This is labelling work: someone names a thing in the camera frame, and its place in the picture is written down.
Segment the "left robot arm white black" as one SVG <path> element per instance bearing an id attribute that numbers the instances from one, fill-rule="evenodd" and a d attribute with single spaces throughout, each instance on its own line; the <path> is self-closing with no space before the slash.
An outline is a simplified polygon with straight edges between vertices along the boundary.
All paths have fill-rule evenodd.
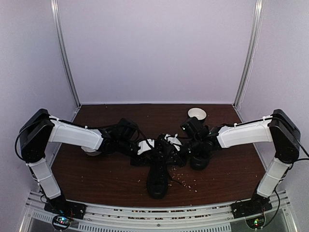
<path id="1" fill-rule="evenodd" d="M 93 128 L 54 117 L 46 109 L 39 109 L 20 129 L 14 143 L 16 155 L 26 163 L 43 190 L 47 203 L 58 214 L 70 211 L 70 205 L 58 185 L 45 158 L 48 143 L 76 145 L 89 155 L 110 154 L 115 151 L 130 157 L 154 149 L 154 140 L 131 140 L 141 134 L 133 121 L 122 118 L 117 124 Z"/>

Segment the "black canvas shoe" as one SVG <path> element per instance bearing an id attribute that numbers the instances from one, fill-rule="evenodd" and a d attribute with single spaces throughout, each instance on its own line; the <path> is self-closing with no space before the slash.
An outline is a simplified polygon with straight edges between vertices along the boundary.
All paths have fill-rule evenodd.
<path id="1" fill-rule="evenodd" d="M 193 170 L 197 170 L 197 171 L 201 171 L 201 170 L 204 170 L 210 160 L 212 158 L 212 155 L 208 155 L 208 156 L 192 156 L 190 158 L 190 167 L 193 169 Z"/>
<path id="2" fill-rule="evenodd" d="M 162 134 L 154 141 L 154 146 L 150 153 L 154 162 L 150 165 L 146 188 L 148 194 L 153 199 L 158 200 L 165 197 L 169 187 L 169 180 L 172 180 L 168 171 L 169 153 L 172 150 L 167 149 L 162 144 Z"/>

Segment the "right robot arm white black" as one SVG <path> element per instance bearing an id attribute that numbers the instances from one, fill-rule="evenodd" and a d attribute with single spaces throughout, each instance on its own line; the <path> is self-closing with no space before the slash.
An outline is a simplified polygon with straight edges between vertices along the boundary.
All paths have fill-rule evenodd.
<path id="1" fill-rule="evenodd" d="M 267 208 L 270 195 L 298 161 L 300 151 L 308 154 L 300 142 L 300 130 L 281 109 L 274 110 L 271 115 L 261 119 L 234 125 L 223 124 L 212 129 L 193 117 L 187 119 L 181 128 L 188 137 L 185 144 L 181 144 L 177 136 L 166 135 L 165 139 L 176 146 L 179 156 L 189 156 L 190 166 L 194 170 L 207 167 L 212 151 L 260 142 L 274 144 L 274 159 L 256 186 L 251 199 L 233 204 L 236 212 L 247 210 L 256 214 Z"/>

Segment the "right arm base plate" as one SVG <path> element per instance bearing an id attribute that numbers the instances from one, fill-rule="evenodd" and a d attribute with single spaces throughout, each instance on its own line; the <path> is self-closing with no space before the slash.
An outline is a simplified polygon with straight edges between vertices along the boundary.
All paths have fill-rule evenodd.
<path id="1" fill-rule="evenodd" d="M 231 211 L 234 218 L 248 217 L 255 214 L 261 214 L 264 211 L 272 209 L 272 204 L 269 200 L 246 200 L 231 204 Z"/>

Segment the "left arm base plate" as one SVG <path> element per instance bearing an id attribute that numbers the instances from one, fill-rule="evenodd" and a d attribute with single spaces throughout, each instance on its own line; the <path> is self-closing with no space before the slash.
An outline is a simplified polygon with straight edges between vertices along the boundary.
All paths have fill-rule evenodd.
<path id="1" fill-rule="evenodd" d="M 47 201 L 44 210 L 67 218 L 83 219 L 86 211 L 86 205 L 70 201 Z"/>

